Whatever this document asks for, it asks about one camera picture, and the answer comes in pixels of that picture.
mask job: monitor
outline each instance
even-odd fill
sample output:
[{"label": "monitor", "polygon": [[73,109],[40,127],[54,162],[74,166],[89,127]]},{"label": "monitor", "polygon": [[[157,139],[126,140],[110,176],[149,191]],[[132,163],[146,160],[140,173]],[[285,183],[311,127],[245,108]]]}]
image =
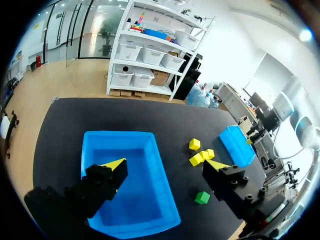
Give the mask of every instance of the monitor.
[{"label": "monitor", "polygon": [[262,111],[266,112],[269,106],[266,104],[265,101],[255,92],[249,99],[249,101],[257,108],[260,107]]}]

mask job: water bottle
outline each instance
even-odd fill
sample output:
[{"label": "water bottle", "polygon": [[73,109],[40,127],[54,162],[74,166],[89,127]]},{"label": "water bottle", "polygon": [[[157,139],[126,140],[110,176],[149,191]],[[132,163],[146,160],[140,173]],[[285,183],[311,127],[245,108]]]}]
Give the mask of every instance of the water bottle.
[{"label": "water bottle", "polygon": [[193,106],[207,108],[210,105],[210,94],[200,94],[196,97]]},{"label": "water bottle", "polygon": [[193,106],[195,106],[196,101],[198,100],[198,96],[200,96],[200,95],[203,95],[203,97],[206,95],[206,87],[205,87],[205,85],[203,85],[198,92],[194,93],[194,98],[193,98],[193,102],[192,102]]},{"label": "water bottle", "polygon": [[210,89],[210,91],[209,91],[209,98],[210,98],[210,99],[213,99],[213,98],[214,98],[213,90],[212,90],[212,89]]},{"label": "water bottle", "polygon": [[200,84],[199,84],[199,80],[195,81],[195,84],[193,85],[193,87],[191,88],[188,96],[186,96],[186,101],[188,103],[188,105],[192,105],[192,103],[194,102],[194,99],[197,95],[195,95],[196,93],[200,92]]},{"label": "water bottle", "polygon": [[215,96],[213,96],[213,98],[210,99],[209,108],[210,109],[218,109],[219,108],[219,102],[218,102],[218,99]]}]

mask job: small blue bin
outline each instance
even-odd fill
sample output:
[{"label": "small blue bin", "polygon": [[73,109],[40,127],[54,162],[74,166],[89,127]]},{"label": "small blue bin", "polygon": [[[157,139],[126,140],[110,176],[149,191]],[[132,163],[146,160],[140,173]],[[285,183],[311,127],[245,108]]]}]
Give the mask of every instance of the small blue bin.
[{"label": "small blue bin", "polygon": [[138,131],[87,131],[81,177],[92,164],[126,158],[128,176],[114,198],[92,218],[91,228],[119,239],[156,234],[180,224],[155,136]]},{"label": "small blue bin", "polygon": [[149,36],[153,36],[153,37],[156,37],[156,38],[159,38],[159,39],[164,39],[164,40],[166,40],[166,38],[168,36],[167,34],[165,34],[163,32],[155,31],[155,30],[148,29],[148,28],[146,28],[144,30],[144,34],[147,34]]},{"label": "small blue bin", "polygon": [[247,138],[238,125],[227,126],[220,133],[219,138],[229,152],[234,164],[244,168],[252,163],[256,156],[255,151],[251,145],[246,143]]}]

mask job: black mat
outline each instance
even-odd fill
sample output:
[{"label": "black mat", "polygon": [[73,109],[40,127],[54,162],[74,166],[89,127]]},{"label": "black mat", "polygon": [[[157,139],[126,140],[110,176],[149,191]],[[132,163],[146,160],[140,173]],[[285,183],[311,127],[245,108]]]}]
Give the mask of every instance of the black mat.
[{"label": "black mat", "polygon": [[[215,161],[233,162],[218,135],[235,125],[223,110],[132,99],[63,98],[54,101],[43,121],[34,154],[34,187],[52,186],[63,193],[66,186],[81,179],[81,153],[86,131],[152,132],[177,206],[181,224],[146,236],[144,239],[226,240],[242,220],[235,217],[225,202],[219,202],[202,177],[202,168],[192,167],[188,149],[192,138],[203,149],[214,149]],[[264,172],[255,159],[249,178],[262,184]],[[211,198],[206,205],[194,202],[197,192]]]}]

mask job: white shelving unit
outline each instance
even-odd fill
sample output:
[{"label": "white shelving unit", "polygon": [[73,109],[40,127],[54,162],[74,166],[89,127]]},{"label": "white shelving unit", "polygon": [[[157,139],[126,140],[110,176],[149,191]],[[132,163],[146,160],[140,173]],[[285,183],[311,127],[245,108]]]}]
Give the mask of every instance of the white shelving unit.
[{"label": "white shelving unit", "polygon": [[[192,33],[193,29],[199,29],[200,32],[198,32],[194,36],[196,37],[200,33],[204,32],[203,37],[199,41],[199,44],[197,45],[196,49],[191,51],[191,50],[186,49],[185,47],[182,47],[178,44],[175,44],[173,42],[169,42],[164,39],[160,39],[158,37],[146,35],[146,34],[143,34],[140,32],[122,30],[124,23],[127,21],[131,12],[134,9],[142,9],[142,10],[146,10],[146,11],[152,11],[156,14],[162,15],[164,18],[169,18],[169,20],[173,19],[175,21],[178,21],[180,24],[186,25],[187,27],[190,28],[189,33]],[[208,26],[203,26],[199,22],[197,22],[195,19],[193,19],[191,16],[181,14],[175,10],[172,10],[166,6],[160,5],[160,4],[155,3],[153,1],[130,0],[126,6],[126,9],[125,9],[123,15],[122,15],[118,30],[115,35],[115,39],[114,39],[114,43],[113,43],[113,47],[112,47],[112,53],[111,53],[110,62],[109,62],[106,94],[108,94],[108,95],[110,94],[110,89],[132,90],[132,91],[140,91],[140,92],[168,95],[168,96],[170,96],[170,101],[171,101],[173,99],[175,93],[177,92],[181,82],[183,81],[187,71],[189,70],[191,63],[194,61],[202,42],[205,40],[208,32],[211,30],[213,23],[214,23],[214,20],[212,19]],[[188,64],[186,65],[183,72],[168,69],[168,68],[164,67],[161,63],[160,63],[160,65],[152,65],[152,64],[144,63],[139,56],[136,61],[121,60],[121,59],[119,59],[118,46],[119,46],[120,38],[122,36],[124,36],[124,37],[130,36],[130,37],[135,37],[135,38],[141,38],[144,41],[150,40],[152,42],[157,42],[162,45],[166,45],[168,48],[178,49],[184,53],[189,53],[191,55],[191,59],[188,62]],[[112,84],[112,78],[113,78],[112,72],[113,72],[113,65],[114,64],[124,64],[124,65],[129,65],[129,66],[137,66],[137,67],[143,67],[143,68],[148,68],[148,69],[154,69],[154,70],[169,73],[170,75],[169,75],[168,80],[164,86],[149,85],[148,88],[134,87],[132,84],[130,84],[129,86],[116,86],[116,85]],[[171,91],[170,88],[168,87],[168,85],[171,81],[175,81],[173,91]]]}]

